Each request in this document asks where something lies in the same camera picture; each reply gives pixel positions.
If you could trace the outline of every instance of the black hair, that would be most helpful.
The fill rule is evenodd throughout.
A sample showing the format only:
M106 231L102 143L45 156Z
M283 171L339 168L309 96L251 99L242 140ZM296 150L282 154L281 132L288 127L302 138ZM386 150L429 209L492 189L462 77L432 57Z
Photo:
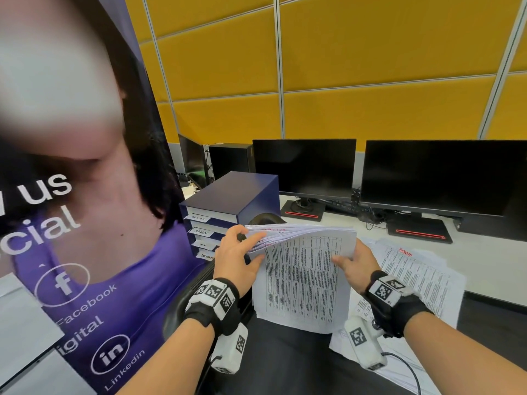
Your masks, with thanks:
M98 0L69 1L105 45L117 84L126 93L123 100L124 140L143 201L156 218L164 219L162 230L165 232L175 221L182 221L179 202L183 200L183 193L169 157L152 90L141 80L141 75L146 78L144 67ZM33 215L39 207L23 204L19 195L15 199L15 187L23 184L31 192L32 187L36 188L36 180L61 173L50 172L49 167L42 163L44 158L26 156L0 140L0 190L5 189L5 207L9 212L5 216L7 219L0 218L0 235L12 231L21 219Z

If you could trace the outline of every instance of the paper pile on desk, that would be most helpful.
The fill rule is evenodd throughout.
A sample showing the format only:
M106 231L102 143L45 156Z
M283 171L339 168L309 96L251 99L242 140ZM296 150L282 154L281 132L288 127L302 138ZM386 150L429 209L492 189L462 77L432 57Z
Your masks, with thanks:
M348 317L349 284L331 262L351 257L357 233L351 228L273 224L247 226L267 236L248 253L265 254L253 284L256 316L279 325L329 334Z
M454 328L457 326L466 283L466 278L462 274L449 269L444 259L428 251L405 250L386 239L377 242L365 239L364 242L372 249L383 271L414 288L436 316ZM367 320L373 319L370 305L354 290L351 290L349 299L349 313L358 314ZM381 337L379 343L385 352L399 355L412 366L423 394L440 394L404 338ZM329 347L344 357L357 361L349 339L343 331L332 335ZM377 370L376 373L417 393L415 379L408 367L396 358L390 356L387 358L388 365Z

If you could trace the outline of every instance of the monitor screen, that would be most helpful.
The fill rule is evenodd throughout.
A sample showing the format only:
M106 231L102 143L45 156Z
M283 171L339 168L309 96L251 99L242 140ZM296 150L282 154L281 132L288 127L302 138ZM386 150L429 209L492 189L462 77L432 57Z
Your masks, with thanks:
M253 140L257 173L278 175L280 193L350 199L356 140Z
M367 141L360 203L501 215L526 157L527 141Z
M185 165L185 173L189 179L201 190L207 187L209 179L207 176L207 164L205 162L205 151L203 146L181 134L179 135L181 156Z

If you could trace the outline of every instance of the white circle outline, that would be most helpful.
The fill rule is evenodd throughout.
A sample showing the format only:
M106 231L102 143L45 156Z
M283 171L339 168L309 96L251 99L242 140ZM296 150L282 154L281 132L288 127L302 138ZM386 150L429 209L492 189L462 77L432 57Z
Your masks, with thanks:
M104 346L104 344L106 344L109 340L114 339L114 338L117 338L117 337L124 337L124 338L126 338L127 341L128 341L128 348L127 348L127 351L124 352L124 355L123 355L123 357L121 358L121 360L119 361L119 363L121 363L121 362L123 361L124 357L127 355L128 351L130 350L130 346L131 346L129 336L127 336L127 335L125 335L125 334L117 334L117 335L114 335L113 337L108 338L106 341L104 341L104 342L102 343L101 346L99 346L99 348L97 348L96 352L93 354L92 362L89 364L89 368L92 370L92 373L93 373L93 374L97 374L98 376L102 376L103 374L109 373L110 371L112 371L113 369L115 369L115 368L119 365L119 363L117 363L117 365L115 365L114 367L112 367L111 369L109 369L109 370L107 370L107 371L105 371L105 372L103 372L103 373L96 372L95 369L93 368L93 361L96 359L97 354L99 353L99 351L101 350L101 348Z
M79 267L82 267L85 271L86 271L86 274L88 275L88 281L86 282L86 284L84 285L84 288L82 289L81 292L79 292L74 298L71 298L69 301L66 301L64 303L60 303L58 305L48 305L47 303L44 303L40 300L40 298L38 297L37 295L37 290L38 290L38 286L40 285L41 281L43 280L44 277L47 276L47 274L49 272L52 272L54 271L55 269L59 269L61 268L62 266L79 266ZM78 297L80 297L82 295L82 293L84 291L86 291L86 289L88 288L88 285L89 285L89 279L90 279L90 275L89 275L89 270L86 268L86 266L83 266L83 265L79 265L78 263L64 263L62 265L59 265L59 266L55 266L54 268L52 269L49 269L47 272L45 272L42 277L40 279L38 279L38 281L36 282L36 285L35 285L35 291L33 292L33 295L35 295L35 298L38 299L38 301L43 305L43 306L46 306L46 307L59 307L59 306L64 306L72 301L75 301L75 299L77 299Z

